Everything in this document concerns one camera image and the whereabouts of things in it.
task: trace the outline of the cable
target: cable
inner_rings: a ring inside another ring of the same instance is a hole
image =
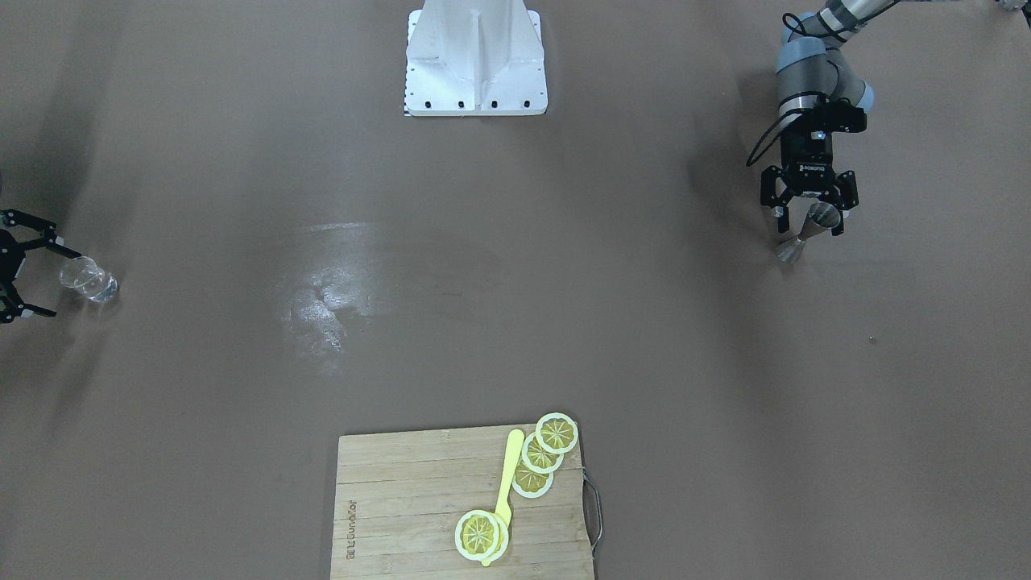
[[[759,153],[759,157],[756,157],[756,151],[759,150],[760,145],[763,144],[763,141],[766,140],[766,137],[768,137],[770,135],[770,133],[773,132],[773,129],[776,129],[777,125],[779,125],[781,121],[784,121],[785,118],[787,118],[788,115],[794,114],[796,112],[801,112],[801,110],[800,109],[791,109],[788,112],[785,112],[776,121],[774,121],[772,125],[770,125],[769,129],[766,129],[766,132],[763,133],[763,136],[759,137],[759,140],[756,141],[756,146],[752,147],[752,152],[749,153],[749,159],[747,159],[747,161],[744,162],[744,166],[745,167],[752,167],[756,163],[759,163],[759,160],[762,159],[763,156],[766,155],[766,151],[768,151],[770,149],[770,147],[773,146],[776,143],[777,139],[780,138],[780,135],[784,134],[784,130],[781,129],[780,131],[778,131],[777,134],[776,134],[776,136],[773,137],[773,140],[771,140],[769,142],[769,144],[766,145],[766,148],[764,148],[763,151]]]
[[[895,6],[896,4],[900,3],[901,1],[902,0],[894,0],[891,4],[885,6],[884,8],[880,8],[876,12],[873,12],[872,14],[870,14],[870,15],[866,16],[865,19],[863,19],[863,20],[859,21],[858,23],[856,23],[856,26],[857,27],[863,26],[864,24],[866,24],[866,23],[872,21],[873,19],[879,16],[880,14],[887,12],[893,6]],[[794,21],[795,24],[794,25],[790,24],[788,22],[789,20]],[[842,32],[856,32],[855,27],[854,27],[854,28],[842,28],[841,30],[832,30],[832,31],[830,31],[830,32],[828,32],[826,34],[809,34],[808,32],[805,31],[805,26],[802,24],[802,19],[798,18],[797,14],[794,14],[792,12],[785,12],[784,15],[780,16],[780,22],[784,23],[785,28],[787,28],[788,30],[794,32],[795,34],[801,34],[802,36],[809,36],[809,37],[812,37],[812,38],[830,38],[831,36],[837,36],[838,34],[841,34]]]

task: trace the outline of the glass cup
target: glass cup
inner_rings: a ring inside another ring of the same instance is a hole
[[[86,255],[65,263],[61,268],[61,283],[94,303],[106,303],[119,292],[119,280],[111,272]]]

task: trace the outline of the yellow spoon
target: yellow spoon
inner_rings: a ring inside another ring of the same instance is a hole
[[[505,444],[505,463],[501,468],[501,489],[498,490],[498,504],[494,507],[494,515],[504,524],[505,528],[511,525],[512,509],[508,505],[508,492],[512,488],[512,479],[516,478],[516,467],[523,456],[523,442],[526,436],[520,430],[508,432],[508,443]],[[489,561],[480,562],[484,568],[491,566]]]

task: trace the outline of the lemon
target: lemon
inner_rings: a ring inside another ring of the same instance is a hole
[[[455,547],[462,557],[483,561],[498,549],[501,527],[493,514],[472,510],[462,516],[455,526]]]
[[[494,519],[494,522],[498,524],[498,530],[501,532],[501,541],[498,543],[498,547],[494,550],[494,552],[481,560],[484,566],[490,566],[491,562],[500,558],[504,555],[505,551],[508,550],[508,526],[505,525],[505,522],[501,521],[501,518],[498,516],[494,514],[490,515],[491,518]]]
[[[562,413],[550,413],[537,421],[534,434],[540,447],[548,453],[566,453],[576,447],[579,432],[576,422]]]
[[[523,443],[523,464],[535,474],[547,475],[555,472],[562,465],[564,456],[544,451],[535,437],[528,437]]]
[[[552,488],[555,481],[555,474],[542,475],[534,473],[523,462],[516,466],[516,477],[512,479],[512,488],[516,493],[528,499],[540,498]]]

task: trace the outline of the metal jigger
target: metal jigger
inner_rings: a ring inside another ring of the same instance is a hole
[[[809,211],[805,214],[805,223],[802,224],[802,231],[798,235],[776,246],[776,257],[789,264],[794,264],[802,255],[805,249],[805,242],[810,237],[816,237],[821,233],[836,228],[841,223],[841,212],[837,207],[818,201],[809,206]]]

